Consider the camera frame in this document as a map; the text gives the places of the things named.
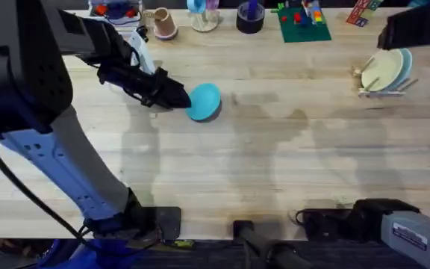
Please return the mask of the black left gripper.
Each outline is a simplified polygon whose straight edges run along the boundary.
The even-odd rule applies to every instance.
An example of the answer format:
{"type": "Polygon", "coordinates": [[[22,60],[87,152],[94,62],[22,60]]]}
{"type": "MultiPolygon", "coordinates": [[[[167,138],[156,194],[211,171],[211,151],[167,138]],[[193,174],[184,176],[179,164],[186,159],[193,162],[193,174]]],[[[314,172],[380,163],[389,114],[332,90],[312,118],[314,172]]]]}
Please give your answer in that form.
{"type": "Polygon", "coordinates": [[[168,72],[157,68],[149,74],[123,60],[102,62],[97,76],[101,84],[108,82],[121,87],[130,97],[146,107],[159,105],[162,108],[190,108],[192,102],[184,85],[168,77],[168,72]]]}

